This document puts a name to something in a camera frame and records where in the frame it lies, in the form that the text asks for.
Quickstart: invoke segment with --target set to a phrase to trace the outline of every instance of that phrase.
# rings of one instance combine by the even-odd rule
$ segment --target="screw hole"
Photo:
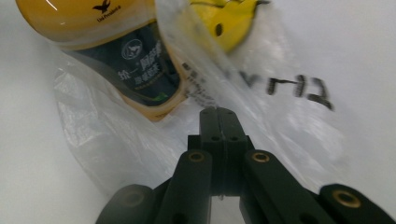
[[[189,219],[184,215],[177,213],[172,217],[172,224],[188,224]]]
[[[318,224],[318,220],[307,213],[300,215],[300,221],[302,221],[304,224]]]
[[[268,162],[270,160],[270,157],[262,152],[254,153],[252,158],[257,162]]]
[[[205,156],[201,152],[192,152],[189,156],[189,159],[193,162],[200,162],[205,159]]]
[[[359,208],[361,206],[361,201],[348,191],[336,190],[332,193],[332,196],[343,206],[350,208]]]
[[[145,200],[145,195],[138,191],[131,191],[124,195],[122,204],[128,207],[136,207]]]

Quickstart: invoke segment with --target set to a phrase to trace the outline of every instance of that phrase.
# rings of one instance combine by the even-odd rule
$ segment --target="bottle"
[[[38,33],[103,76],[148,119],[162,119],[185,99],[185,78],[161,41],[153,0],[16,2]]]

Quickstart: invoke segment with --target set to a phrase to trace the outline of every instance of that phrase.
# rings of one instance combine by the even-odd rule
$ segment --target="white background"
[[[356,170],[348,184],[396,217],[396,3],[274,4],[302,69],[333,76],[326,84],[348,108],[337,112],[359,122],[356,132],[373,149],[353,148]],[[0,223],[94,223],[106,197],[67,148],[48,44],[14,1],[0,0],[0,8]]]

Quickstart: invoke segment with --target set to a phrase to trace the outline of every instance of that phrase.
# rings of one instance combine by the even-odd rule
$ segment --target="smiley face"
[[[247,35],[257,5],[267,3],[258,0],[191,0],[191,7],[222,49],[228,52]]]

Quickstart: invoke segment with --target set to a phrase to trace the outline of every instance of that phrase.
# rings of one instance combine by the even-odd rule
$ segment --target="white table surface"
[[[306,62],[302,64],[306,72],[348,71],[361,76],[358,79],[372,78],[366,73],[376,72],[373,81],[389,80],[374,93],[351,96],[351,108],[372,102],[357,113],[365,119],[362,132],[374,135],[372,144],[380,155],[373,160],[365,155],[357,158],[360,177],[350,183],[396,217],[394,0],[277,0],[274,4],[282,11],[291,44]],[[94,223],[107,198],[66,145],[53,95],[56,67],[48,43],[28,26],[13,0],[0,0],[0,8],[0,223]],[[317,34],[322,38],[305,39]],[[351,65],[335,66],[333,71],[330,64],[324,67],[323,59],[315,55],[326,48],[343,49],[344,56],[352,58]],[[368,62],[376,69],[365,69]],[[355,83],[343,80],[330,85],[337,84],[347,93]],[[373,176],[368,182],[366,174]]]

